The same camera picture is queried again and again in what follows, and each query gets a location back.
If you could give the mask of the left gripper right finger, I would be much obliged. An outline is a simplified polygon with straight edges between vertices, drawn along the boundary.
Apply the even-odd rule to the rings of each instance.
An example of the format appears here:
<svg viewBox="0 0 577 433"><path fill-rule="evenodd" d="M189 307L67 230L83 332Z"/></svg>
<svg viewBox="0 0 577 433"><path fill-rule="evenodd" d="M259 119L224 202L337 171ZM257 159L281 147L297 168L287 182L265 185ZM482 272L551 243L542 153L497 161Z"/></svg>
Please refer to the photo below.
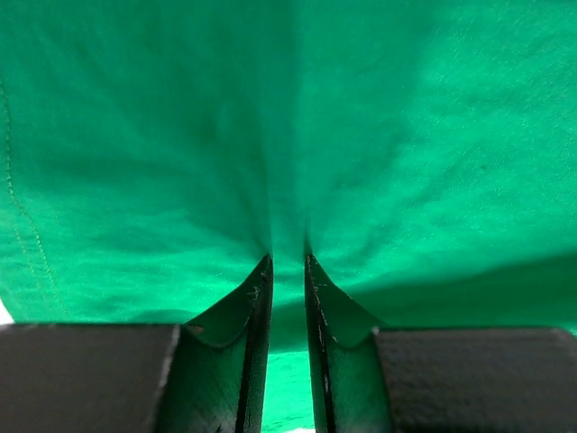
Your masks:
<svg viewBox="0 0 577 433"><path fill-rule="evenodd" d="M305 305L317 432L390 432L373 331L382 322L305 259Z"/></svg>

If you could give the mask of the green t shirt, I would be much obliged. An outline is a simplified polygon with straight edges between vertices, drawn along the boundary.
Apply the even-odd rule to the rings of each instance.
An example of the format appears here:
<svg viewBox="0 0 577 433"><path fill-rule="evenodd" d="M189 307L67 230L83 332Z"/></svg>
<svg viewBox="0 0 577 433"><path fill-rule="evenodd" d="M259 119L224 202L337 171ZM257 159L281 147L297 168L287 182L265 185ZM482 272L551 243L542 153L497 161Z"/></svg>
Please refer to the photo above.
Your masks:
<svg viewBox="0 0 577 433"><path fill-rule="evenodd" d="M4 1L1 319L186 321L304 258L397 326L576 328L573 1Z"/></svg>

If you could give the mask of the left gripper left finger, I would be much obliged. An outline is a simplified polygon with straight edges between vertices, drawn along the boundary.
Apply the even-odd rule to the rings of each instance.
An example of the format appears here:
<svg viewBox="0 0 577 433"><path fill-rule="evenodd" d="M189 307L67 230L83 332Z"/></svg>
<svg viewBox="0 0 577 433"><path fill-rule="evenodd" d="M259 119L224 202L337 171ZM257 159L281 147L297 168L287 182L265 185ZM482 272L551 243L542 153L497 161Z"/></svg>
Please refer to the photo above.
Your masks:
<svg viewBox="0 0 577 433"><path fill-rule="evenodd" d="M156 421L158 432L261 431L273 264L179 329Z"/></svg>

